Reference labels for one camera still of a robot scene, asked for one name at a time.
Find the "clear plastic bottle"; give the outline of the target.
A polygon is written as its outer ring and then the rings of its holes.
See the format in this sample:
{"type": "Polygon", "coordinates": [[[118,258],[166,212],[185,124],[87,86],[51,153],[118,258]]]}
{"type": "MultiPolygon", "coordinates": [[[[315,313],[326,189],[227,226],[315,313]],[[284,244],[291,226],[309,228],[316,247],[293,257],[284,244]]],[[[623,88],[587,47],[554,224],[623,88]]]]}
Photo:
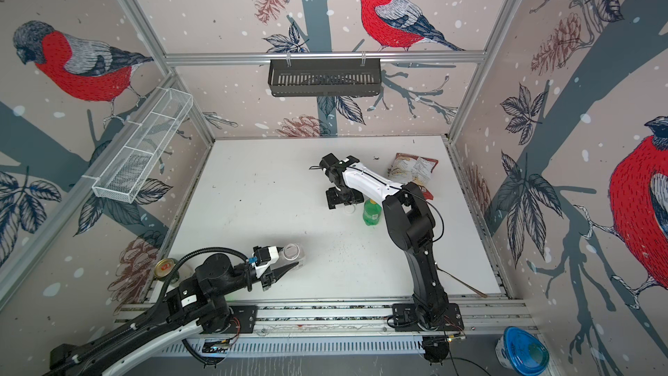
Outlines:
{"type": "Polygon", "coordinates": [[[286,265],[302,266],[302,264],[304,264],[304,257],[305,257],[304,248],[298,244],[290,243],[288,245],[285,245],[279,252],[278,263],[281,266],[286,266],[286,265]]]}

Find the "green plastic bottle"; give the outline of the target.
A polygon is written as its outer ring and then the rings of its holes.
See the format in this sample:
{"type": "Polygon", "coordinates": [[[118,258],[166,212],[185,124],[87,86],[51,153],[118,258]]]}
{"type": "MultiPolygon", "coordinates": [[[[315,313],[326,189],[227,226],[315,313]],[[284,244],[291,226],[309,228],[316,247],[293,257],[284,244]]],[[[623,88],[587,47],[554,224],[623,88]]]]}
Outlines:
{"type": "Polygon", "coordinates": [[[382,206],[376,201],[368,199],[364,204],[363,220],[367,226],[379,224],[382,216],[382,206]]]}

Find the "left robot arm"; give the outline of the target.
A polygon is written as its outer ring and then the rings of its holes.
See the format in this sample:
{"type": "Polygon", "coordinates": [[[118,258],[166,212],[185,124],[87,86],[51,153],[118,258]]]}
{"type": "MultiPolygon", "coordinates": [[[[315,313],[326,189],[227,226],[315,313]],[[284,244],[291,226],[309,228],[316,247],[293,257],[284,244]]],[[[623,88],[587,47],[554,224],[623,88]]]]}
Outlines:
{"type": "Polygon", "coordinates": [[[122,375],[167,346],[200,334],[221,335],[223,348],[255,326],[257,308],[228,305],[227,295],[256,284],[268,290],[299,266],[295,245],[291,252],[276,246],[257,246],[250,257],[225,247],[207,247],[186,254],[167,276],[171,281],[189,260],[205,255],[193,275],[176,287],[163,285],[158,299],[145,312],[121,327],[81,346],[62,344],[50,353],[50,375],[122,375]]]}

